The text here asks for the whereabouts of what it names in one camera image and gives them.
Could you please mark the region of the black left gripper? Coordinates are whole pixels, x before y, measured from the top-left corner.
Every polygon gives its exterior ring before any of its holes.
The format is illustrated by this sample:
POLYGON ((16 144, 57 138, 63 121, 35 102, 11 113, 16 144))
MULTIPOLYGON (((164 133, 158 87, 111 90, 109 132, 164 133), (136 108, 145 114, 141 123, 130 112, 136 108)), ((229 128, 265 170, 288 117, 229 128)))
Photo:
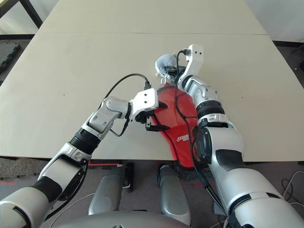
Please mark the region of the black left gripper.
MULTIPOLYGON (((167 105, 159 101, 158 107, 167 108, 167 105)), ((154 111, 142 111, 136 115, 135 121, 141 124, 145 124, 145 129, 147 131, 166 131, 170 129, 170 127, 160 124, 158 119, 153 115, 154 111)))

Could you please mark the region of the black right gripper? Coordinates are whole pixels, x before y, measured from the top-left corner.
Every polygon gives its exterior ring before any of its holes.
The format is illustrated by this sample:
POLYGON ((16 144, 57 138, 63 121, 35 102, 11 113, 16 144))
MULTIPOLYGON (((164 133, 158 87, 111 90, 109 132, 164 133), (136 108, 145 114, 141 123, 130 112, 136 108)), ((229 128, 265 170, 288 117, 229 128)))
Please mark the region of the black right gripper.
POLYGON ((185 71, 185 66, 179 66, 177 69, 174 66, 166 66, 165 67, 165 75, 168 80, 174 80, 185 71))

